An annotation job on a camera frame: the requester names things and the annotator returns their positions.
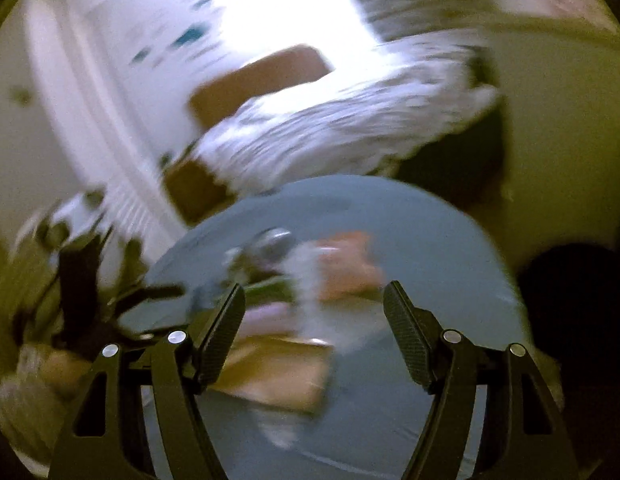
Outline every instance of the hand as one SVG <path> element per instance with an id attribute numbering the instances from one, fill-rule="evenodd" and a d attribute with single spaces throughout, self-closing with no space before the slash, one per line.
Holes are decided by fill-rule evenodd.
<path id="1" fill-rule="evenodd" d="M 74 397 L 78 393 L 80 381 L 90 370 L 92 363 L 77 355 L 54 350 L 41 366 L 40 374 L 61 397 Z"/>

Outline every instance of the beige wall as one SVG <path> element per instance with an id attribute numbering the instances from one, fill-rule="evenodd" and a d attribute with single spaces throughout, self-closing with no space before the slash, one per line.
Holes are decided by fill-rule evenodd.
<path id="1" fill-rule="evenodd" d="M 570 240 L 612 245 L 620 225 L 620 40 L 516 16 L 489 36 L 508 102 L 507 260 L 518 267 Z"/>

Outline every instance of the wall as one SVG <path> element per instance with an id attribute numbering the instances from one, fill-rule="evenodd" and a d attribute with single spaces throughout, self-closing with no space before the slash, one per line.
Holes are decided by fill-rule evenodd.
<path id="1" fill-rule="evenodd" d="M 543 18 L 489 31 L 507 98 L 501 248 L 519 267 L 553 244 L 612 246 L 620 225 L 620 38 Z"/>
<path id="2" fill-rule="evenodd" d="M 36 93 L 19 5 L 0 30 L 0 234 L 9 244 L 35 209 L 80 188 Z"/>

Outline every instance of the bed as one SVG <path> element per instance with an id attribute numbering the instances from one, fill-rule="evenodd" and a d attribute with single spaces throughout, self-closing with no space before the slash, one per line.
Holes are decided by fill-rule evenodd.
<path id="1" fill-rule="evenodd" d="M 379 49 L 385 54 L 396 54 L 405 44 L 411 49 L 416 45 L 429 45 L 446 54 L 466 51 L 460 62 L 467 69 L 464 84 L 468 86 L 468 94 L 476 86 L 496 87 L 489 70 L 489 49 L 485 41 L 475 30 L 455 28 L 464 15 L 490 9 L 491 0 L 407 0 L 410 6 L 403 7 L 389 7 L 384 0 L 356 1 L 359 3 L 361 20 L 375 31 Z M 413 59 L 428 64 L 427 53 L 420 52 L 418 56 L 413 56 Z M 343 79 L 342 73 L 341 67 L 333 71 L 315 48 L 298 45 L 259 59 L 198 88 L 189 106 L 201 125 L 202 137 L 167 168 L 164 179 L 172 202 L 187 224 L 197 224 L 232 203 L 236 197 L 267 192 L 299 178 L 334 173 L 390 176 L 423 187 L 457 206 L 466 207 L 477 200 L 485 184 L 499 173 L 504 156 L 503 104 L 496 94 L 482 107 L 456 122 L 451 121 L 450 116 L 458 114 L 458 110 L 450 109 L 440 110 L 438 115 L 431 114 L 427 123 L 415 120 L 411 131 L 404 128 L 401 132 L 403 139 L 378 149 L 378 152 L 383 153 L 376 160 L 370 160 L 375 158 L 374 150 L 370 148 L 369 153 L 365 154 L 367 156 L 351 160 L 349 164 L 338 166 L 336 156 L 331 164 L 325 163 L 320 167 L 311 164 L 325 160 L 331 154 L 331 146 L 325 138 L 321 140 L 320 137 L 326 135 L 326 130 L 332 129 L 334 117 L 341 119 L 351 110 L 358 113 L 370 108 L 365 106 L 363 96 L 356 103 L 359 108 L 348 104 L 335 112 L 332 106 L 328 112 L 331 118 L 327 114 L 321 116 L 317 107 L 311 113 L 308 113 L 307 107 L 301 107 L 302 110 L 286 108 L 286 120 L 277 121 L 274 118 L 272 126 L 273 114 L 268 113 L 268 110 L 280 110 L 284 98 L 288 101 L 311 102 L 312 97 L 309 95 L 312 89 L 315 95 L 329 94 L 334 89 L 334 82 Z M 382 90 L 392 89 L 392 84 L 386 84 Z M 339 101 L 339 94 L 334 93 L 331 97 L 331 100 L 326 100 L 330 105 Z M 387 102 L 379 107 L 387 108 Z M 368 125 L 371 129 L 376 118 L 370 117 Z M 448 124 L 441 124 L 436 131 L 424 126 L 433 121 L 443 123 L 446 120 Z M 295 122 L 296 128 L 281 133 L 282 129 Z M 255 134 L 255 123 L 259 123 L 259 127 L 267 123 L 268 128 L 263 130 L 267 133 L 276 130 L 277 135 L 269 139 L 269 143 L 265 142 L 263 134 Z M 388 129 L 387 124 L 387 121 L 380 121 L 376 131 L 383 131 L 384 134 L 391 131 L 392 128 Z M 312 137 L 307 132 L 311 128 L 323 131 Z M 260 155 L 263 162 L 257 162 L 256 156 L 250 155 L 250 152 L 244 153 L 243 158 L 237 155 L 239 151 L 244 152 L 246 147 L 245 143 L 237 144 L 234 140 L 246 139 L 248 136 L 253 139 L 251 153 Z M 372 139 L 371 145 L 379 136 L 376 139 L 373 137 L 369 137 Z M 286 146 L 281 139 L 292 139 L 296 146 Z M 407 148 L 394 149 L 406 139 Z M 359 134 L 354 140 L 351 137 L 344 140 L 341 136 L 334 140 L 334 145 L 356 141 L 361 144 L 365 142 Z M 291 160 L 289 153 L 300 154 L 306 144 L 319 145 L 323 151 L 300 155 L 297 161 Z M 223 150 L 225 158 L 220 156 Z M 269 160 L 279 165 L 276 170 L 270 167 L 264 153 L 270 153 Z M 343 150 L 340 153 L 341 160 L 348 155 L 355 159 L 352 151 L 348 153 Z M 361 164 L 360 161 L 365 158 L 366 163 Z"/>

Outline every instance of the blue table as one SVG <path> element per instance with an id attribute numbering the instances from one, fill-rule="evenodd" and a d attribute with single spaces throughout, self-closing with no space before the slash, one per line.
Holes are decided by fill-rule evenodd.
<path id="1" fill-rule="evenodd" d="M 471 218 L 419 189 L 392 180 L 326 176 L 243 200 L 190 231 L 148 273 L 152 283 L 189 288 L 218 280 L 231 247 L 283 226 L 301 240 L 363 230 L 375 261 L 443 327 L 503 349 L 530 344 L 525 309 L 487 237 Z M 122 319 L 135 330 L 187 321 L 190 299 L 141 304 Z M 399 479 L 424 426 L 431 397 L 410 381 L 389 327 L 353 354 L 335 359 L 325 409 L 289 450 L 264 437 L 248 403 L 206 392 L 199 408 L 231 480 Z M 478 392 L 461 476 L 472 472 L 485 391 Z M 171 478 L 155 413 L 146 413 L 160 478 Z"/>

